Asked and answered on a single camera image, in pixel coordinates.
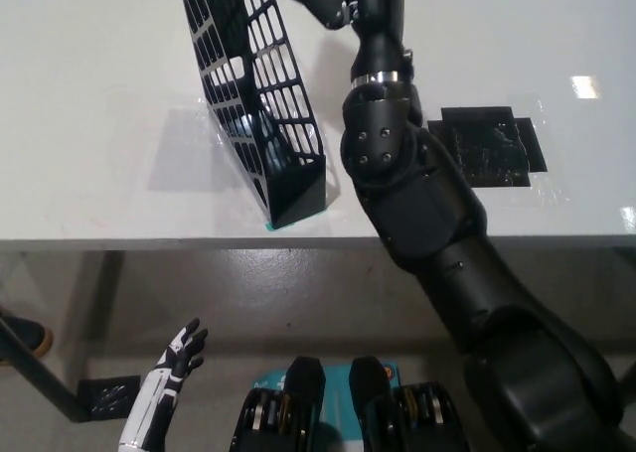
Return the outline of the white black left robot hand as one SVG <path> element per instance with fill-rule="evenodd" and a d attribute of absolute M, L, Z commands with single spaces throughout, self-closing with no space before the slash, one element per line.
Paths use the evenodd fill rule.
<path fill-rule="evenodd" d="M 208 330 L 194 318 L 165 348 L 145 377 L 118 440 L 118 451 L 164 451 L 186 379 L 200 367 Z"/>

